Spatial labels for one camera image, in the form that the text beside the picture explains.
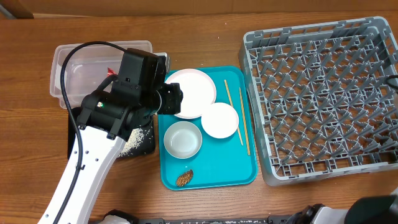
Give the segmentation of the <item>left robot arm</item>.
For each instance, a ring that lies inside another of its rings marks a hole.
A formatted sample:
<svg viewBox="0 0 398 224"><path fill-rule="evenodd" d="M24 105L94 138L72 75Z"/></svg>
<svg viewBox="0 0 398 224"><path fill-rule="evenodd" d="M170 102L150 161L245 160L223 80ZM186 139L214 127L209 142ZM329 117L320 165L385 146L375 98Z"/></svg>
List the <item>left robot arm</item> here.
<svg viewBox="0 0 398 224"><path fill-rule="evenodd" d="M119 72L106 77L81 102L70 121L75 142L40 223L88 223L103 182L133 130L154 114L177 114L183 93L166 84L169 56L125 49Z"/></svg>

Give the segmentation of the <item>grey bowl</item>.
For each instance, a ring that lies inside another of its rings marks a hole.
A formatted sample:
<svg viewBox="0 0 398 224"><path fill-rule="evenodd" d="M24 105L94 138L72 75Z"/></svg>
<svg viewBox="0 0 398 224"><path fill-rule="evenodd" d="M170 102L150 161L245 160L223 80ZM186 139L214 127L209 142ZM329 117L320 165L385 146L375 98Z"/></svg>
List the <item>grey bowl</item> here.
<svg viewBox="0 0 398 224"><path fill-rule="evenodd" d="M191 122L179 121L172 124L164 134L166 151L177 159L188 159L197 154L203 137L199 128Z"/></svg>

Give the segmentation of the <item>red snack wrapper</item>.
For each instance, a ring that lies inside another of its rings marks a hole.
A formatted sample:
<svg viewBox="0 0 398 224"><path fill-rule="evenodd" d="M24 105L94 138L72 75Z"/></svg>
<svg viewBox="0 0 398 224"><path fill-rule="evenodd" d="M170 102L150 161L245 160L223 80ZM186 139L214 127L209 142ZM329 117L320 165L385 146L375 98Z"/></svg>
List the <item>red snack wrapper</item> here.
<svg viewBox="0 0 398 224"><path fill-rule="evenodd" d="M117 75L117 73L114 70L112 70L111 68L108 68L107 76L109 77L109 76L112 76L112 75Z"/></svg>

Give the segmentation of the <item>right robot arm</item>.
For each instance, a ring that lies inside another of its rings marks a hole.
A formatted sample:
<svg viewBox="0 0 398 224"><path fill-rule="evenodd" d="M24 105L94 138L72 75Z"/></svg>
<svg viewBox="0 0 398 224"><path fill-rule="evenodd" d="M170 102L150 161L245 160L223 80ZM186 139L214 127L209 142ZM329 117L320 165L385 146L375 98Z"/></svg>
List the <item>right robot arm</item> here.
<svg viewBox="0 0 398 224"><path fill-rule="evenodd" d="M348 210L315 204L292 215L287 223L397 223L397 189L389 195L365 197Z"/></svg>

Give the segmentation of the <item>white rice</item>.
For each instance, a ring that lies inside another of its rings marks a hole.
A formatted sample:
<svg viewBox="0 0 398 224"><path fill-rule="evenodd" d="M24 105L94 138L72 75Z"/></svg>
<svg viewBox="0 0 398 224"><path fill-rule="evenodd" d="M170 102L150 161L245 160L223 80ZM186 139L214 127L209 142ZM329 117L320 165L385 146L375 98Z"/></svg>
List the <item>white rice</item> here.
<svg viewBox="0 0 398 224"><path fill-rule="evenodd" d="M154 151L155 142L153 127L137 128L132 130L119 158L143 156Z"/></svg>

